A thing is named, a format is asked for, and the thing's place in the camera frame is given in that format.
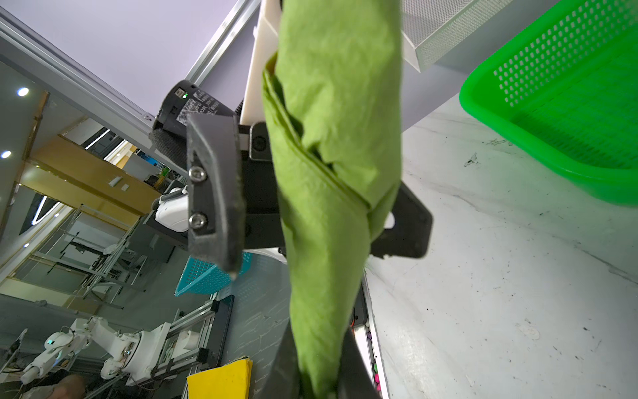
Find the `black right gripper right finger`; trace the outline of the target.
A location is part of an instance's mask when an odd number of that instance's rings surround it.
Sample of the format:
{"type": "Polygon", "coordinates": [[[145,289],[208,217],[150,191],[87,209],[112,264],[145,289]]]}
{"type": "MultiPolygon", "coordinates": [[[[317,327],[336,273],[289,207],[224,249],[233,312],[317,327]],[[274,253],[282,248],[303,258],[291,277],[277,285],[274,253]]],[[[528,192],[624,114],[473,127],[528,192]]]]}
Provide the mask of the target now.
{"type": "Polygon", "coordinates": [[[347,331],[342,345],[338,374],[339,399],[379,399],[380,396],[368,376],[353,333],[347,331]]]}

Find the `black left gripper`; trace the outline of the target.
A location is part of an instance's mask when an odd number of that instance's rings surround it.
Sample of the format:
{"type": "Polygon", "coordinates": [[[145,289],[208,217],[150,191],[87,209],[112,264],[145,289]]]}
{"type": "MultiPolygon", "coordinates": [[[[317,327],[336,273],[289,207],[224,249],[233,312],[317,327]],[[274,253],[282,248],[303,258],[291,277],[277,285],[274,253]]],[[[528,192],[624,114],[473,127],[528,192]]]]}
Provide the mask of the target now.
{"type": "MultiPolygon", "coordinates": [[[[191,256],[237,274],[244,248],[285,246],[265,122],[240,125],[238,131],[234,116],[190,116],[187,166],[191,256]]],[[[372,243],[370,255],[425,257],[433,215],[404,182],[391,214],[393,227],[372,243]]]]}

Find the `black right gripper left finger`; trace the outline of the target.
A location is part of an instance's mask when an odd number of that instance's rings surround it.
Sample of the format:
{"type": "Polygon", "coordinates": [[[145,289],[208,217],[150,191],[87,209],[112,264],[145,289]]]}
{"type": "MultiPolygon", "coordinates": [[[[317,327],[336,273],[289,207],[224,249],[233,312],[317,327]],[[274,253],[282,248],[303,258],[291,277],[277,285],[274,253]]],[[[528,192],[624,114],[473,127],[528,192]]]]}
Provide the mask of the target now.
{"type": "Polygon", "coordinates": [[[301,377],[297,361],[297,349],[288,324],[278,347],[264,388],[259,392],[261,399],[299,399],[301,377]]]}

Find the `green paper napkin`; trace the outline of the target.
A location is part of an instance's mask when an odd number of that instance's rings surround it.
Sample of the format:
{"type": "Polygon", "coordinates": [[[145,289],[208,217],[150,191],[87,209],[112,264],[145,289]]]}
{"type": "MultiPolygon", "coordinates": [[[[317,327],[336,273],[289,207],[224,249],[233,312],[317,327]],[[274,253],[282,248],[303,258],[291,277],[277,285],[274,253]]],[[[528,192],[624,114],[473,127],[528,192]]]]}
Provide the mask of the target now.
{"type": "Polygon", "coordinates": [[[401,5],[287,1],[262,99],[305,398],[334,398],[372,242],[402,175],[401,5]]]}

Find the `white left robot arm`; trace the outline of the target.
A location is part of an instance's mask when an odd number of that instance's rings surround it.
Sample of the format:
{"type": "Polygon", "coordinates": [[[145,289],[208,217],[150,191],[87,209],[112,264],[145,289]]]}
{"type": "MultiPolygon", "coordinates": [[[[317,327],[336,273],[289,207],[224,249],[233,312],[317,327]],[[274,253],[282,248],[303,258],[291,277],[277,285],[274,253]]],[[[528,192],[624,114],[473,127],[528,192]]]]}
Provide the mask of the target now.
{"type": "Polygon", "coordinates": [[[169,90],[151,131],[160,151],[184,166],[185,192],[156,219],[187,235],[189,252],[239,273],[242,254],[281,249],[303,274],[343,276],[369,256],[423,258],[433,218],[403,183],[373,204],[307,148],[273,92],[267,116],[244,123],[189,81],[169,90]]]}

